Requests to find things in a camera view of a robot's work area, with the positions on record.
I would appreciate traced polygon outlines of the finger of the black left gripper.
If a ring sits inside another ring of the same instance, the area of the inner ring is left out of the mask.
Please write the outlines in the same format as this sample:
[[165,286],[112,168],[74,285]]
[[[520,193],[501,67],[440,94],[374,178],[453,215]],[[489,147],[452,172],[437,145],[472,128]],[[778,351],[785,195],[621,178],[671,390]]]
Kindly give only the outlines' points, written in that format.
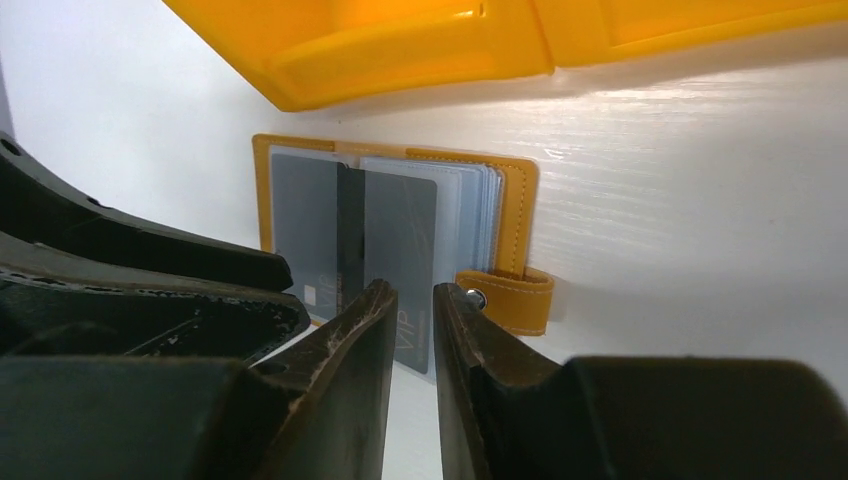
[[102,205],[43,166],[7,132],[1,134],[1,230],[112,265],[267,291],[293,284],[279,255]]
[[253,364],[308,325],[290,295],[1,238],[5,479],[253,479],[286,415]]

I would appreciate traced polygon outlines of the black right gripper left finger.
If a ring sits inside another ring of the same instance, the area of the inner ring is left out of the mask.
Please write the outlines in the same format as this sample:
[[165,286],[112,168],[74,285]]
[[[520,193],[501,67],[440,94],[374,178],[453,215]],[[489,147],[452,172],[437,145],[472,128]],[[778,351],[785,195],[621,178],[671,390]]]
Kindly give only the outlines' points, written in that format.
[[396,290],[374,280],[337,317],[256,365],[288,401],[256,478],[381,477],[397,303]]

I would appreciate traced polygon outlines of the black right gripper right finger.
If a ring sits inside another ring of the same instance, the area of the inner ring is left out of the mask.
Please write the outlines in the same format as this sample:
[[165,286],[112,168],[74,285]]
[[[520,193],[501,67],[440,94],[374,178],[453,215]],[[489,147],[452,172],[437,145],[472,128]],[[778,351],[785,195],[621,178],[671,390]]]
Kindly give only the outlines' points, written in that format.
[[789,360],[577,356],[558,364],[466,292],[433,294],[447,479],[843,479],[847,412]]

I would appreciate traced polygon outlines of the orange leather card holder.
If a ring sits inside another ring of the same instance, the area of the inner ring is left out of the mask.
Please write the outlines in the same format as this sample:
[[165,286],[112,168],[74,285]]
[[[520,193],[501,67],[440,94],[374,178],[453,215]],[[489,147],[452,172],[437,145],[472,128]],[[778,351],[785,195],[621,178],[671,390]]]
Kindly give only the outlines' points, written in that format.
[[528,265],[539,168],[529,159],[485,153],[411,146],[341,142],[259,133],[252,137],[260,248],[272,250],[270,154],[273,147],[308,153],[350,154],[356,158],[384,155],[403,161],[481,164],[503,175],[494,267],[465,270],[455,279],[461,287],[480,287],[487,298],[483,313],[515,335],[546,332],[554,293],[553,277]]

